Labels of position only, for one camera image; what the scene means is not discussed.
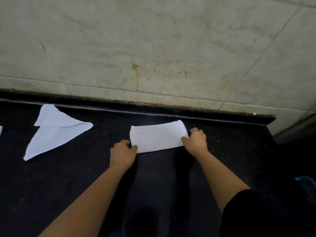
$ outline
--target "white cloth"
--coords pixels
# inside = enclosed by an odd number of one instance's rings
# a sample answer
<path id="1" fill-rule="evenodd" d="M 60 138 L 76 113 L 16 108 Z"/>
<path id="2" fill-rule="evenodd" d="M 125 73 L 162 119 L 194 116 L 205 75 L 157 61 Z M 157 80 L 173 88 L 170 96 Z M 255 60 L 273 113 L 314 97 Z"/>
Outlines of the white cloth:
<path id="1" fill-rule="evenodd" d="M 39 129 L 27 146 L 24 160 L 67 143 L 91 129 L 93 124 L 76 120 L 59 111 L 53 104 L 44 104 L 34 126 L 39 126 Z"/>
<path id="2" fill-rule="evenodd" d="M 161 125 L 131 126 L 130 139 L 137 145 L 137 153 L 151 152 L 183 146 L 181 137 L 189 137 L 182 121 Z"/>

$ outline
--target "hand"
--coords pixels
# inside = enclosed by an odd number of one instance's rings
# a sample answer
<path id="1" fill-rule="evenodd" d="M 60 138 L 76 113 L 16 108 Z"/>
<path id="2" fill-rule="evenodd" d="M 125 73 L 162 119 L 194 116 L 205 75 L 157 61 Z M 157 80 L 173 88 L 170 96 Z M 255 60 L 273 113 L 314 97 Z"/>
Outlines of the hand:
<path id="1" fill-rule="evenodd" d="M 181 140 L 187 152 L 198 158 L 201 154 L 208 152 L 206 135 L 196 127 L 192 128 L 190 132 L 189 138 L 183 136 Z"/>
<path id="2" fill-rule="evenodd" d="M 121 140 L 116 143 L 110 150 L 110 167 L 119 168 L 122 171 L 127 171 L 134 163 L 138 147 L 136 145 L 129 148 L 128 140 Z"/>

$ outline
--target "tiled wall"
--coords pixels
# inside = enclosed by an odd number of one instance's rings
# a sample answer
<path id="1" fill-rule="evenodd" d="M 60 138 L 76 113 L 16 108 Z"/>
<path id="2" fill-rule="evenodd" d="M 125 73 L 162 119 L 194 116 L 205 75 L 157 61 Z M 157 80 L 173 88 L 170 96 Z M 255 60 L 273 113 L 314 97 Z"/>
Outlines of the tiled wall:
<path id="1" fill-rule="evenodd" d="M 0 0 L 0 88 L 273 114 L 316 103 L 316 0 Z"/>

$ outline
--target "black sleeve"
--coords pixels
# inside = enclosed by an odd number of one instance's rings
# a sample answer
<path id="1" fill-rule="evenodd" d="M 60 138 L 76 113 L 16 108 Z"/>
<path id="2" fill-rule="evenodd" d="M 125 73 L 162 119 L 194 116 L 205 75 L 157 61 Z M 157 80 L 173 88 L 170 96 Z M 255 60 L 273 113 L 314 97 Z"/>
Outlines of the black sleeve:
<path id="1" fill-rule="evenodd" d="M 253 190 L 235 195 L 222 215 L 221 237 L 298 236 L 289 212 L 277 201 Z"/>

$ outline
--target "white napkin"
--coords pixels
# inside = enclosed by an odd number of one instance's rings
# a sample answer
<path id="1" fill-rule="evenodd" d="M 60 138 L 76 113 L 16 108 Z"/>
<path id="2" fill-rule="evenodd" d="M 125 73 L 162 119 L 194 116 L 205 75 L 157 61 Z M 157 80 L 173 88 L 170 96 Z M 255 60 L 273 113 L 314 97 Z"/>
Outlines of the white napkin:
<path id="1" fill-rule="evenodd" d="M 183 146 L 181 137 L 189 137 L 182 121 L 161 125 L 131 126 L 130 139 L 137 145 L 137 153 L 151 152 Z"/>
<path id="2" fill-rule="evenodd" d="M 76 120 L 59 111 L 53 104 L 44 104 L 34 126 L 40 128 L 28 144 L 24 160 L 67 143 L 91 129 L 93 124 Z"/>

